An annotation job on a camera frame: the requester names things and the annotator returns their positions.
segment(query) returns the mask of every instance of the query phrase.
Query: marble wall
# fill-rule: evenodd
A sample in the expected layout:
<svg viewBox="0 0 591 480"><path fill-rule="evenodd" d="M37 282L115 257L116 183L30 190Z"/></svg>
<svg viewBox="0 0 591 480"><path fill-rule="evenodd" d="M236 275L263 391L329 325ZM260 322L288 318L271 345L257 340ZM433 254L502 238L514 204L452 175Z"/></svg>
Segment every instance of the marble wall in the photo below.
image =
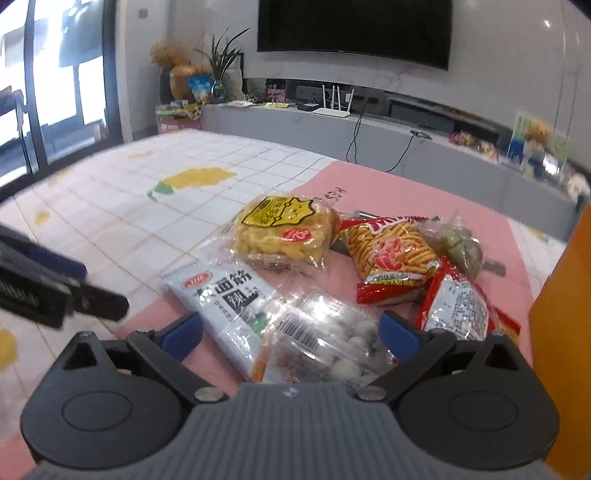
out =
<svg viewBox="0 0 591 480"><path fill-rule="evenodd" d="M509 127L525 111L568 131L571 155L591 170L591 22L568 0L454 0L447 72L349 54L259 53L257 18L258 0L171 0L168 33L190 50L228 26L229 34L250 27L237 41L246 77L375 87Z"/></svg>

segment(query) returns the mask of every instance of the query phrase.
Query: television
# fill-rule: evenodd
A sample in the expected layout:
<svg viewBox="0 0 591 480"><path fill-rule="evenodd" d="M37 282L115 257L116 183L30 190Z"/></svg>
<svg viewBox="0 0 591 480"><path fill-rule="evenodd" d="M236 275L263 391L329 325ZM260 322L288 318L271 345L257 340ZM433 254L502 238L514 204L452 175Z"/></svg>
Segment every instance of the television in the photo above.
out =
<svg viewBox="0 0 591 480"><path fill-rule="evenodd" d="M259 0L258 51L336 51L447 70L452 0Z"/></svg>

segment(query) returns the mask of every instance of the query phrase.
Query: snack bag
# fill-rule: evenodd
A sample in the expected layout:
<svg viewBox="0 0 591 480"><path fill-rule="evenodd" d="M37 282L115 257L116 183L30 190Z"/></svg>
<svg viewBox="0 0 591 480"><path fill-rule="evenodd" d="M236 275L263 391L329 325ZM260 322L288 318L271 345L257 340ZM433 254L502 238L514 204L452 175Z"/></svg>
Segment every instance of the snack bag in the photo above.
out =
<svg viewBox="0 0 591 480"><path fill-rule="evenodd" d="M305 262L319 268L340 220L317 199L268 195L246 205L234 222L233 251L256 264Z"/></svg>
<svg viewBox="0 0 591 480"><path fill-rule="evenodd" d="M417 228L438 257L446 257L469 280L475 280L482 269L482 247L461 223L461 218L454 215L449 221L418 223Z"/></svg>
<svg viewBox="0 0 591 480"><path fill-rule="evenodd" d="M516 342L520 327L507 315L499 319L482 289L467 279L446 257L433 277L417 327L428 332L443 329L454 333L460 340L484 340L495 330Z"/></svg>
<svg viewBox="0 0 591 480"><path fill-rule="evenodd" d="M418 217L350 220L341 235L363 282L357 302L393 304L414 300L437 271L437 255L415 224Z"/></svg>

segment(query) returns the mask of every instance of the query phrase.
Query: vase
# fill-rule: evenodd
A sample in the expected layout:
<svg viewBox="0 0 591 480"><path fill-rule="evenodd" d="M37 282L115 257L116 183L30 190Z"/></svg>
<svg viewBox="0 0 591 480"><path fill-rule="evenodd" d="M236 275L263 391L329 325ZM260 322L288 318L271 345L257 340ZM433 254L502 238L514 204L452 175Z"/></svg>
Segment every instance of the vase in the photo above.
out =
<svg viewBox="0 0 591 480"><path fill-rule="evenodd" d="M167 105L172 101L174 101L174 97L170 91L170 68L162 69L160 72L160 103Z"/></svg>
<svg viewBox="0 0 591 480"><path fill-rule="evenodd" d="M226 85L222 80L215 80L212 85L212 103L222 103L227 99Z"/></svg>

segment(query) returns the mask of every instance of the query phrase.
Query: yellow pattern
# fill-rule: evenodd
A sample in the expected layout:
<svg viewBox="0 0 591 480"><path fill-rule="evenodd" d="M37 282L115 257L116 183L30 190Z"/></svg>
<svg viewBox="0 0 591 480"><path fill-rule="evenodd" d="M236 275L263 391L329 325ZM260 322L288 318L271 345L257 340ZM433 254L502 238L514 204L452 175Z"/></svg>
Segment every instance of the yellow pattern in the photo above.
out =
<svg viewBox="0 0 591 480"><path fill-rule="evenodd" d="M50 213L47 210L41 210L40 212L37 212L35 214L35 218L33 219L33 222L37 226L43 225L46 221L49 220L49 217L50 216L51 215L50 215Z"/></svg>
<svg viewBox="0 0 591 480"><path fill-rule="evenodd" d="M204 187L207 185L217 185L221 181L236 176L231 171L221 168L190 168L177 173L172 177L164 179L162 183L174 189L185 189L188 187Z"/></svg>
<svg viewBox="0 0 591 480"><path fill-rule="evenodd" d="M0 330L0 371L17 360L17 339L7 330Z"/></svg>
<svg viewBox="0 0 591 480"><path fill-rule="evenodd" d="M147 155L150 155L152 152L151 151L146 151L146 152L137 152L137 153L130 153L129 155L127 155L128 159L133 159L133 158L142 158L145 157Z"/></svg>

